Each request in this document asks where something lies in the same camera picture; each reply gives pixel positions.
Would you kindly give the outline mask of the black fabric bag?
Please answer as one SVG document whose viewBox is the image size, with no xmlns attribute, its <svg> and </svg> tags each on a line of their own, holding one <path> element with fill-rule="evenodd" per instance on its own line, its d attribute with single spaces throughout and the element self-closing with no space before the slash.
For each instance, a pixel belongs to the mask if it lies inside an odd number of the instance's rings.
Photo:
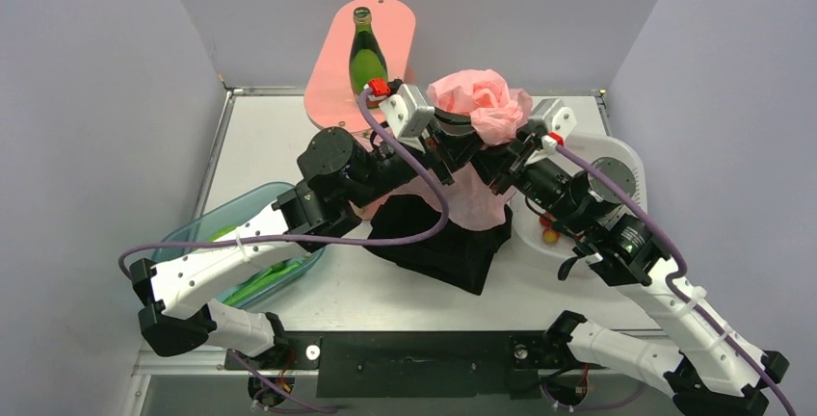
<svg viewBox="0 0 817 416">
<path fill-rule="evenodd" d="M 512 236 L 513 211 L 504 208 L 505 221 L 490 229 L 474 231 L 448 221 L 433 237 L 403 246 L 368 247 L 376 256 L 421 273 L 465 292 L 483 293 L 495 254 Z M 371 239 L 395 239 L 431 228 L 440 217 L 417 195 L 390 197 L 370 220 Z"/>
</svg>

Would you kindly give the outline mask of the pink plastic grocery bag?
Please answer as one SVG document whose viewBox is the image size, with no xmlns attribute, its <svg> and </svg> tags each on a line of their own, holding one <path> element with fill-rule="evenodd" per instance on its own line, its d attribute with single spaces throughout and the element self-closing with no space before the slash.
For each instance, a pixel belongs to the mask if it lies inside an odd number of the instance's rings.
<svg viewBox="0 0 817 416">
<path fill-rule="evenodd" d="M 446 113 L 469 117 L 474 132 L 456 140 L 455 148 L 475 144 L 474 153 L 514 140 L 533 107 L 525 90 L 510 88 L 493 69 L 465 69 L 444 76 L 428 86 L 426 99 Z M 442 187 L 449 204 L 449 221 L 470 231 L 488 230 L 506 222 L 505 205 L 513 196 L 511 191 L 494 194 L 469 162 L 454 171 L 452 178 L 452 184 Z M 431 187 L 410 167 L 389 173 L 371 187 L 381 194 L 372 204 L 375 208 L 388 196 L 415 195 L 422 204 L 441 210 Z"/>
</svg>

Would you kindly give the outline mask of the red cherry tomato bunch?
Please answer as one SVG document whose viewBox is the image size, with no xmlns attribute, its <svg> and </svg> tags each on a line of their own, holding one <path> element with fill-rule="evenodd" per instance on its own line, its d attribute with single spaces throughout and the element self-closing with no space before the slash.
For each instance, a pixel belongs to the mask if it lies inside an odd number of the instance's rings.
<svg viewBox="0 0 817 416">
<path fill-rule="evenodd" d="M 554 221 L 548 215 L 542 215 L 539 217 L 539 223 L 542 226 L 542 241 L 548 246 L 556 245 L 561 238 L 561 234 L 553 228 Z"/>
</svg>

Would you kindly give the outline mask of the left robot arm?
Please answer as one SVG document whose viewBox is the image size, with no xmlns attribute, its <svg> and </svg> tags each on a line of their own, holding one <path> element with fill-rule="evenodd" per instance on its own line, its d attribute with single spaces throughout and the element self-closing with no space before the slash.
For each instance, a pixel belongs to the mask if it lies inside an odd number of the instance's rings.
<svg viewBox="0 0 817 416">
<path fill-rule="evenodd" d="M 126 267 L 141 302 L 140 332 L 161 356 L 202 345 L 239 351 L 274 368 L 287 354 L 279 316 L 250 313 L 220 294 L 281 262 L 323 247 L 350 246 L 358 210 L 376 204 L 369 236 L 359 241 L 376 256 L 455 286 L 487 267 L 490 231 L 452 220 L 444 191 L 482 153 L 472 129 L 449 132 L 431 124 L 413 148 L 383 138 L 365 148 L 341 127 L 320 130 L 298 157 L 302 179 L 252 217 L 213 241 L 187 242 L 167 261 L 141 257 Z"/>
</svg>

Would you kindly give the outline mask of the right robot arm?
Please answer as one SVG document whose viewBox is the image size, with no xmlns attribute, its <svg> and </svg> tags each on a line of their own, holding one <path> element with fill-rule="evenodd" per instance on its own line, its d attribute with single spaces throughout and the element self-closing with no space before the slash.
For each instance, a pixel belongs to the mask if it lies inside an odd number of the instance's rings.
<svg viewBox="0 0 817 416">
<path fill-rule="evenodd" d="M 668 345 L 616 332 L 565 311 L 544 332 L 556 366 L 594 364 L 635 378 L 668 395 L 685 415 L 761 415 L 777 393 L 788 360 L 740 336 L 689 281 L 678 248 L 635 203 L 636 179 L 623 162 L 579 160 L 567 173 L 552 160 L 568 152 L 555 135 L 527 135 L 478 152 L 473 166 L 495 192 L 517 189 L 574 240 L 560 267 L 566 279 L 587 266 L 607 286 L 635 302 L 669 337 Z"/>
</svg>

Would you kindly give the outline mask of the green bottle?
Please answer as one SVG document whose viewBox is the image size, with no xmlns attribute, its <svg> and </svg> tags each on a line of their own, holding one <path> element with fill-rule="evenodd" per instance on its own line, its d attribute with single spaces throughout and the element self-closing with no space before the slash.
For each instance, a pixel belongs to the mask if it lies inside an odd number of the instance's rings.
<svg viewBox="0 0 817 416">
<path fill-rule="evenodd" d="M 352 91 L 359 96 L 369 86 L 373 93 L 367 97 L 369 109 L 376 109 L 388 91 L 388 72 L 385 57 L 372 28 L 371 11 L 357 7 L 353 11 L 355 33 L 349 58 L 349 79 Z"/>
</svg>

